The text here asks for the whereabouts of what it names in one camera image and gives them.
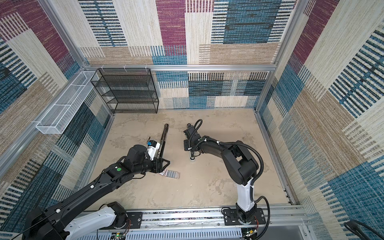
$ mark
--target black mounting plate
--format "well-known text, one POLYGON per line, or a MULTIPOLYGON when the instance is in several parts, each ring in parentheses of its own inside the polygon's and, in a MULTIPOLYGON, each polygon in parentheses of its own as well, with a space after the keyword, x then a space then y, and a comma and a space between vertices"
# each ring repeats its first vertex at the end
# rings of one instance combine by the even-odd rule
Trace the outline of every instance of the black mounting plate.
MULTIPOLYGON (((224 223, 226 226, 242 225, 238 220, 236 209, 223 209, 222 212, 224 213, 224 223)), ((263 209, 261 208, 256 209, 255 217, 259 222, 259 225, 263 225, 266 223, 263 209)), ((252 219, 251 225, 257 225, 257 222, 255 219, 252 219)))
MULTIPOLYGON (((128 219, 131 220, 131 229, 138 229, 141 226, 142 221, 142 212, 127 212, 128 219)), ((115 229, 114 227, 103 227, 102 230, 109 230, 109 229, 115 229)))

